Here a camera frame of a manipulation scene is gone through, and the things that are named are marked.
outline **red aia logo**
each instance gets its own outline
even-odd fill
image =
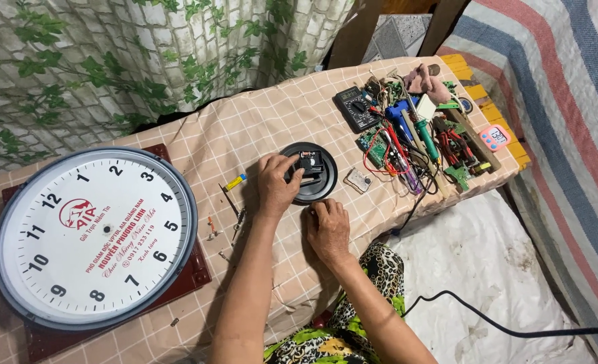
[[[93,220],[94,210],[93,204],[83,198],[75,198],[68,201],[59,212],[59,220],[66,228],[76,228],[77,230],[83,226],[87,226],[89,221]]]

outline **striped fabric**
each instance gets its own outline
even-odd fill
[[[517,206],[579,324],[597,327],[598,0],[473,1],[444,54],[465,58],[525,138]]]

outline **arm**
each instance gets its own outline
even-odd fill
[[[214,331],[210,363],[260,363],[272,299],[272,242],[281,216],[299,192],[303,170],[290,183],[283,174],[298,159],[268,154],[259,160],[261,209],[254,216],[238,268]]]
[[[342,285],[382,362],[436,364],[432,353],[348,252],[348,211],[332,199],[313,203],[312,207],[315,214],[309,219],[308,241]]]

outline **tiled wall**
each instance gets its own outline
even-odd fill
[[[361,62],[415,57],[431,20],[431,14],[381,15]]]

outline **white sheet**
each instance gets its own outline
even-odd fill
[[[450,290],[511,330],[574,327],[550,292],[530,238],[494,190],[409,223],[388,245],[404,261],[407,308],[419,295]],[[421,300],[406,322],[440,364],[594,363],[580,337],[511,337],[448,295]]]

